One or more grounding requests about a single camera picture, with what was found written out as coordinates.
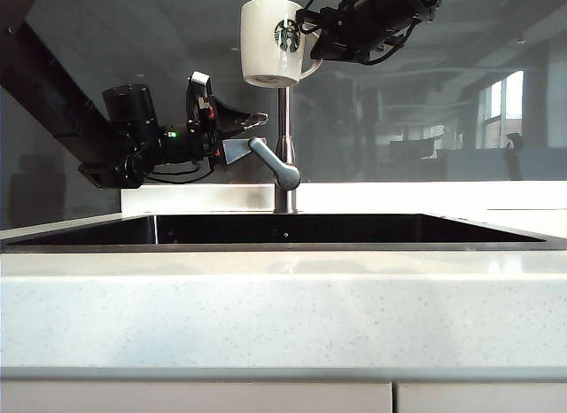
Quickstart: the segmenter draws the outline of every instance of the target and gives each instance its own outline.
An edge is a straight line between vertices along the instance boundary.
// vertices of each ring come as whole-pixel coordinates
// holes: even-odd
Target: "faucet handle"
[[[254,136],[248,140],[248,146],[272,170],[276,176],[277,185],[286,191],[293,191],[301,183],[301,173],[289,163],[282,162],[268,145]]]

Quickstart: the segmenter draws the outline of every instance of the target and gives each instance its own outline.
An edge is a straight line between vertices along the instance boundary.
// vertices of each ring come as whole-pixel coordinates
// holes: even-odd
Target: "black robotic arm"
[[[343,0],[337,9],[325,7],[313,12],[307,6],[298,11],[296,19],[306,34],[321,29],[311,58],[371,66],[382,63],[401,49],[419,23],[432,21],[441,2]],[[407,33],[400,35],[405,28]],[[379,58],[371,58],[372,51],[384,51],[384,45],[392,48]]]

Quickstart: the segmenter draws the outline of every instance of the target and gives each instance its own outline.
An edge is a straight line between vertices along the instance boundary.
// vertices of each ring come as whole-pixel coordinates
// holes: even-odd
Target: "window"
[[[507,135],[522,135],[524,72],[511,74],[480,92],[478,149],[501,149]]]

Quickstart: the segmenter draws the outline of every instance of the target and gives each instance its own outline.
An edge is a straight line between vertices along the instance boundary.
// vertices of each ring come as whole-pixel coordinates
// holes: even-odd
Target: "stainless steel faucet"
[[[296,169],[292,138],[293,88],[278,89],[277,97],[278,137],[276,156],[287,166]],[[285,190],[282,185],[276,183],[274,187],[274,213],[296,214],[298,212],[296,196],[295,190]]]

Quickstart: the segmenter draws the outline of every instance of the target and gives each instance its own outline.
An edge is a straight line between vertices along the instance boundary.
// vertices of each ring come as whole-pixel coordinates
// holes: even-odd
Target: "faucet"
[[[301,183],[301,173],[295,166],[295,151],[293,149],[293,88],[280,88],[277,96],[278,138],[276,153],[270,150],[265,138],[258,137],[252,137],[248,140],[226,140],[224,150],[227,164],[250,152],[255,153],[274,173],[274,214],[296,214],[298,212],[296,189]],[[253,125],[246,123],[247,128],[263,125],[268,121],[268,117],[261,113],[257,113],[251,119]]]
[[[295,167],[295,151],[293,149],[292,137],[292,118],[293,118],[293,88],[279,88],[277,90],[277,126],[278,137],[276,156],[286,165],[285,174],[291,176],[294,174],[292,168],[297,171],[297,175],[293,175],[293,182],[297,181],[297,185],[291,188],[290,185],[280,184],[280,179],[276,178],[274,186],[274,214],[296,214],[297,209],[297,192],[301,182],[299,171]]]

